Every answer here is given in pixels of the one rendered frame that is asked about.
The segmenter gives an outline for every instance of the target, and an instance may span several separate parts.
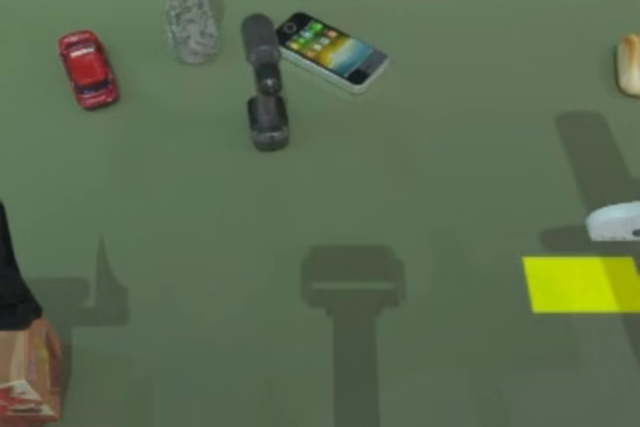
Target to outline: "bread roll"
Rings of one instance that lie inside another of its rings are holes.
[[[629,34],[618,44],[618,85],[627,95],[640,97],[640,36]]]

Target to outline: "white computer mouse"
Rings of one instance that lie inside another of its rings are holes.
[[[596,242],[640,241],[640,202],[608,205],[591,212],[587,231]]]

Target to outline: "brown box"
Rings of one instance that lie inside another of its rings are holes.
[[[60,419],[60,358],[60,340],[46,319],[0,332],[0,427]]]

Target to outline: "yellow paper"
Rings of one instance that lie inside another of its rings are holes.
[[[640,312],[632,257],[525,257],[531,309],[538,314]]]

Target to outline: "green background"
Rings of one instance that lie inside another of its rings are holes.
[[[216,1],[220,56],[187,67],[161,0],[0,0],[29,7],[1,195],[65,342],[60,426],[637,425],[637,316],[534,316],[521,261],[593,253],[587,212],[637,198],[637,0]],[[238,25],[301,5],[391,64],[357,98],[285,64],[291,145],[262,154]],[[120,79],[103,111],[57,57],[77,28]]]

